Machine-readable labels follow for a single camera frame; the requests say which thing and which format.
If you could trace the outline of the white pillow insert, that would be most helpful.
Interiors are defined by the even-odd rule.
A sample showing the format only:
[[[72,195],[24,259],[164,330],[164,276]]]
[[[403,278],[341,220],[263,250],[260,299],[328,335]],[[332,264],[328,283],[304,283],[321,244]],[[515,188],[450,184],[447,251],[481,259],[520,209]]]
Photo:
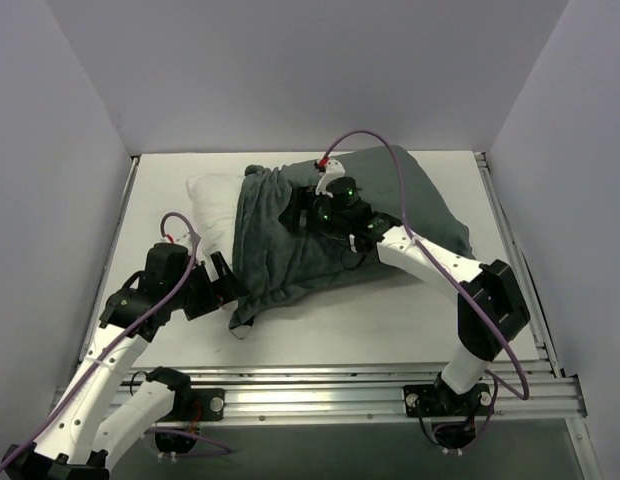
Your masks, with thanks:
[[[200,252],[206,257],[220,252],[229,265],[242,184],[243,177],[233,174],[191,176],[186,181]]]

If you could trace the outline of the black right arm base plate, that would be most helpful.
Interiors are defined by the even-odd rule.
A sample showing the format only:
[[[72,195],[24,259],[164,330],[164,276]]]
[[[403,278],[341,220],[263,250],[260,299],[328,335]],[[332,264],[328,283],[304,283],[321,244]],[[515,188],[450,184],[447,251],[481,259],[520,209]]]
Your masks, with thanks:
[[[402,391],[406,415],[414,418],[486,415],[492,401],[490,388],[483,383],[464,394],[456,394],[445,383],[405,385]]]

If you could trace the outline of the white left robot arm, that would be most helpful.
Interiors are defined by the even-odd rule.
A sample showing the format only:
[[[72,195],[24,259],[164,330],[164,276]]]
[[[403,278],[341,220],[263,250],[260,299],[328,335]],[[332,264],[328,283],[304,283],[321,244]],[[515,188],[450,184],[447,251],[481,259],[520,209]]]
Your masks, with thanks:
[[[11,479],[107,479],[127,450],[157,421],[190,421],[204,400],[190,377],[169,367],[149,372],[116,411],[108,410],[128,370],[176,311],[189,320],[245,295],[220,252],[216,276],[187,247],[157,243],[143,270],[112,294],[75,376],[33,439],[11,445],[3,470]]]

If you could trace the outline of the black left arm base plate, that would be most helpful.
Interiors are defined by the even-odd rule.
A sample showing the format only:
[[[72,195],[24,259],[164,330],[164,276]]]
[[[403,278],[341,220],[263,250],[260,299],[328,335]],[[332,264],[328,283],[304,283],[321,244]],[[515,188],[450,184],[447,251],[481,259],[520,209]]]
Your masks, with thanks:
[[[194,389],[175,394],[172,408],[157,422],[216,422],[224,418],[225,390]]]

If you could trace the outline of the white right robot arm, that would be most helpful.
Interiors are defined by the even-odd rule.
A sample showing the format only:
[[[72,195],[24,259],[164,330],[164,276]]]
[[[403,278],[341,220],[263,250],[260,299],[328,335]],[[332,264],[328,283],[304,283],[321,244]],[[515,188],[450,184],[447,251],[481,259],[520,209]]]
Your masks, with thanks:
[[[293,189],[279,217],[289,231],[301,229],[348,242],[355,253],[425,282],[457,308],[460,342],[440,374],[434,400],[445,412],[459,411],[470,391],[510,342],[529,324],[530,313],[512,268],[464,257],[411,231],[361,199],[356,182],[341,177],[317,187]]]

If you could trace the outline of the zebra and grey plush pillowcase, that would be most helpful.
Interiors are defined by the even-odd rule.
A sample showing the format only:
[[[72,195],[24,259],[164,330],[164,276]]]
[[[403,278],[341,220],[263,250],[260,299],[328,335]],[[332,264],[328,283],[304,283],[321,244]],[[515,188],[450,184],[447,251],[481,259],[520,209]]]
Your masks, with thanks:
[[[364,201],[394,217],[405,214],[411,229],[456,254],[473,255],[470,232],[452,214],[434,183],[404,148],[375,147],[339,156]],[[262,312],[290,305],[304,296],[379,278],[391,267],[376,257],[355,264],[343,242],[320,233],[292,234],[278,217],[296,187],[317,183],[311,160],[278,168],[250,165],[237,204],[231,269],[248,294],[229,322],[237,337]]]

